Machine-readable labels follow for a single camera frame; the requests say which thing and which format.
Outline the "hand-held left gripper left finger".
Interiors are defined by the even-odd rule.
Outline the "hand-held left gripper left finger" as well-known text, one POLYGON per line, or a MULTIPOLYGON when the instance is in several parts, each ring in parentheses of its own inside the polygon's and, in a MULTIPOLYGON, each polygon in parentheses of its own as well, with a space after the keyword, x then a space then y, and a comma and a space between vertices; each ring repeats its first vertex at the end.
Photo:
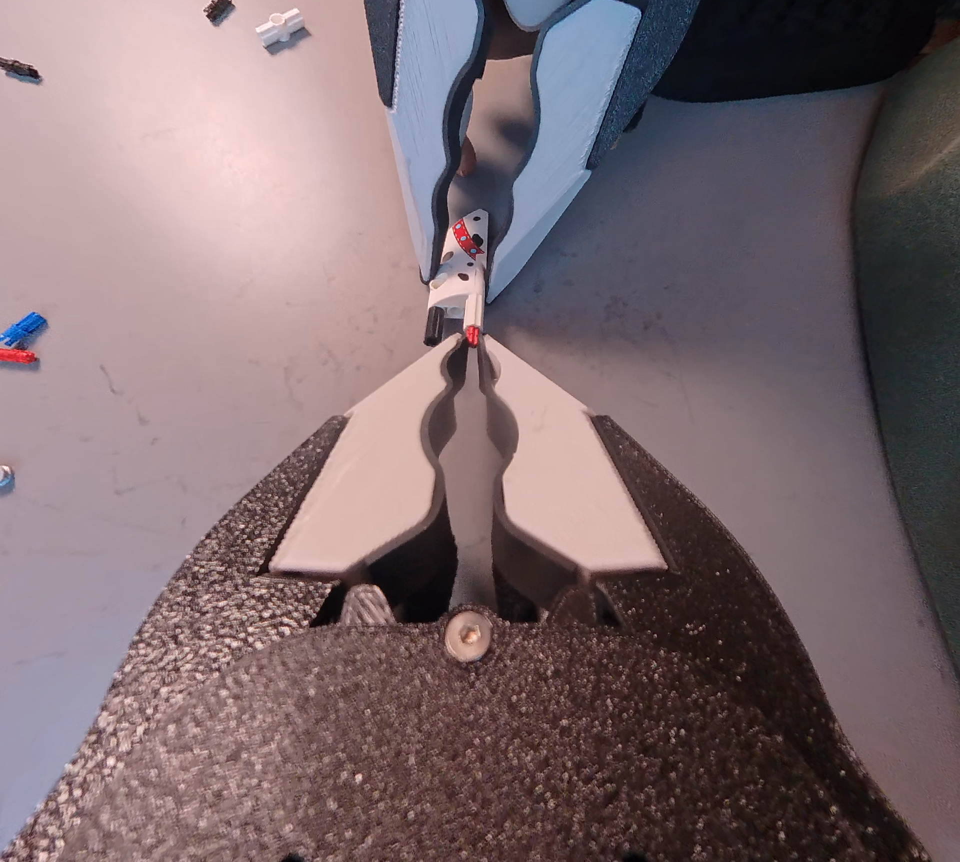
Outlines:
POLYGON ((274 575, 371 583, 403 618, 439 618, 457 570, 439 456, 455 430, 462 337, 452 336, 345 416, 288 520, 274 575))

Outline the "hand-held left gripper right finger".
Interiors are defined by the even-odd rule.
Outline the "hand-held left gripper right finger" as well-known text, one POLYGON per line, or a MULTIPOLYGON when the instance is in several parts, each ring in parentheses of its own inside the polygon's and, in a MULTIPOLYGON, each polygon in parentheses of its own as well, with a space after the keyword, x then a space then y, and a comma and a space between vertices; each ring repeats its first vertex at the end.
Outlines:
POLYGON ((480 382, 502 457, 490 538, 501 616, 536 618, 577 583, 666 571, 590 409, 492 336, 480 382))

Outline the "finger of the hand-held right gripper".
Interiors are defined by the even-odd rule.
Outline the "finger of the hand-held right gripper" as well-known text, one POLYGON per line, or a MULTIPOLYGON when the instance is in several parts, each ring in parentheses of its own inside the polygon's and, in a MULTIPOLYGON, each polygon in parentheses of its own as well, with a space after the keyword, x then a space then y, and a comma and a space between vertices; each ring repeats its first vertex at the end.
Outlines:
POLYGON ((423 281, 439 265, 473 104, 484 0, 400 0, 390 139, 423 281))
POLYGON ((534 142, 512 184, 510 220, 488 265, 490 301, 589 179, 587 163, 641 19, 635 4, 575 0, 541 28, 531 66, 534 142))

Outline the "white spotted lego panel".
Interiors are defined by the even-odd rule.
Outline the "white spotted lego panel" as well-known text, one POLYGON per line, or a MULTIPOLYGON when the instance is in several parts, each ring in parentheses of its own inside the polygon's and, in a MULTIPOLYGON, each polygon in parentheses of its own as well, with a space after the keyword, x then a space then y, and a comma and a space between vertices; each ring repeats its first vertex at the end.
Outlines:
POLYGON ((471 295, 484 297, 489 261, 489 213, 475 209, 455 220, 446 233, 440 263, 429 283, 428 307, 462 318, 471 295))

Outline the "blue lego pin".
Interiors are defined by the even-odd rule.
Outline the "blue lego pin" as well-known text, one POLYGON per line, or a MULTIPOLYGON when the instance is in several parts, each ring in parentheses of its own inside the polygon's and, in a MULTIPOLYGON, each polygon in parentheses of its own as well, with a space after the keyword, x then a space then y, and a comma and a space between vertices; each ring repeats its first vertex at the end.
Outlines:
POLYGON ((22 349, 47 326, 48 322, 44 316, 37 312, 30 312, 1 332, 1 343, 11 349, 22 349))

